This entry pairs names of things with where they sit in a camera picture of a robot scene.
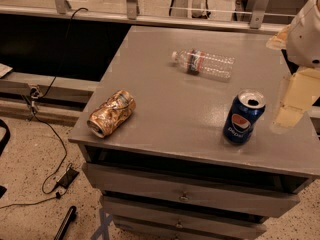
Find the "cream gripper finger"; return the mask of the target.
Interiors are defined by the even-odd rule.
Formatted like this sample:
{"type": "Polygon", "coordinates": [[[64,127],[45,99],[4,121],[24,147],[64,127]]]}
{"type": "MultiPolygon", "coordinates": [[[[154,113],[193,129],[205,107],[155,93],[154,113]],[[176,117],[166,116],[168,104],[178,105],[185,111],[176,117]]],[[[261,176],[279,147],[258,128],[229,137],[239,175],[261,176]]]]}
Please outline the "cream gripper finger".
{"type": "Polygon", "coordinates": [[[266,47],[273,50],[282,50],[286,48],[289,25],[285,26],[277,34],[272,36],[266,43],[266,47]]]}
{"type": "Polygon", "coordinates": [[[320,70],[299,67],[281,82],[272,126],[276,130],[294,128],[319,97],[320,70]]]}

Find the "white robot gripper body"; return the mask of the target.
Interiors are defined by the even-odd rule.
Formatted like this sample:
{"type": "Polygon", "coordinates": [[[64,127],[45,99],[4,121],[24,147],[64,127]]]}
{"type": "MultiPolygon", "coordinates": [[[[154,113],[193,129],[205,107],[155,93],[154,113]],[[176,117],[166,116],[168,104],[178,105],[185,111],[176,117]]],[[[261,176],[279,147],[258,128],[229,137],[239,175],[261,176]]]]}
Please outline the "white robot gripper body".
{"type": "Polygon", "coordinates": [[[320,0],[308,0],[292,20],[286,41],[288,60],[299,66],[320,67],[320,0]]]}

